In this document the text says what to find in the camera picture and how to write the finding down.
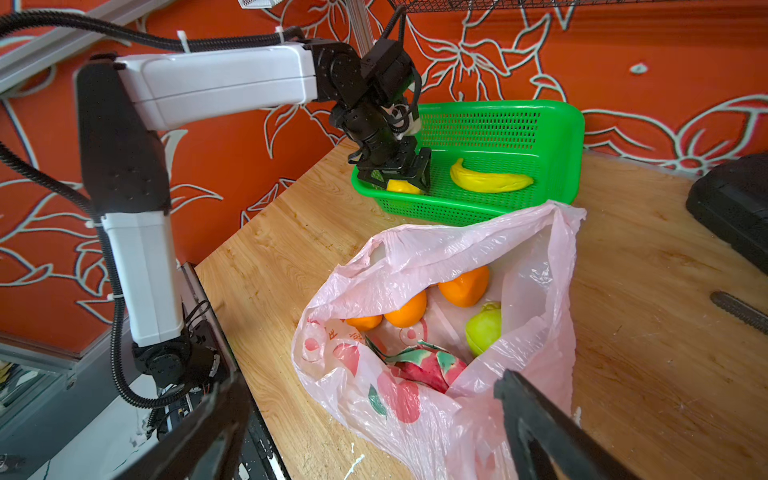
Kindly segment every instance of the wooden tabletop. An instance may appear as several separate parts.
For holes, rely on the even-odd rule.
[[[350,480],[411,478],[332,420],[290,362],[301,312],[333,267],[381,230],[423,223],[352,189],[353,149],[335,148],[197,267],[293,480],[341,480],[361,454]],[[685,211],[689,188],[585,154],[573,410],[642,478],[768,478],[768,336],[708,298],[726,290],[768,311],[768,276]]]

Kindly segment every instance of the white floor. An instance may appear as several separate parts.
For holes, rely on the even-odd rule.
[[[131,388],[141,396],[157,397],[150,376],[140,376]],[[116,398],[29,480],[113,478],[157,443],[155,436],[147,440],[143,433],[142,423],[149,412]]]

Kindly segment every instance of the orange fruit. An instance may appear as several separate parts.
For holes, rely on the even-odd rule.
[[[400,310],[394,312],[385,313],[384,318],[387,319],[392,325],[407,329],[410,326],[414,326],[422,319],[424,312],[427,311],[427,291],[424,290],[418,295],[411,298]]]
[[[481,266],[471,272],[463,273],[450,282],[439,283],[440,293],[456,306],[475,305],[488,289],[488,279],[491,269]]]
[[[356,319],[348,319],[346,322],[361,332],[367,332],[368,330],[375,329],[382,322],[382,316],[361,316]]]

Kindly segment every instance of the green fruit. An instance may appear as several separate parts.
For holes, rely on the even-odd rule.
[[[482,311],[467,322],[464,331],[469,348],[479,356],[502,336],[502,305],[499,302],[483,305]]]

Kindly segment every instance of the plastic bag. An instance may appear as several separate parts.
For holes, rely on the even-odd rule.
[[[291,352],[301,383],[419,480],[517,478],[492,387],[506,369],[521,371],[569,413],[576,340],[568,285],[585,215],[550,201],[468,227],[401,225],[375,235],[304,310]],[[390,353],[425,340],[464,359],[466,369],[445,394],[398,378],[341,320],[392,312],[483,265],[492,276],[477,306],[455,307],[431,287],[415,326],[396,329],[384,320],[366,333]],[[502,337],[472,359],[464,325],[485,300],[502,303]]]

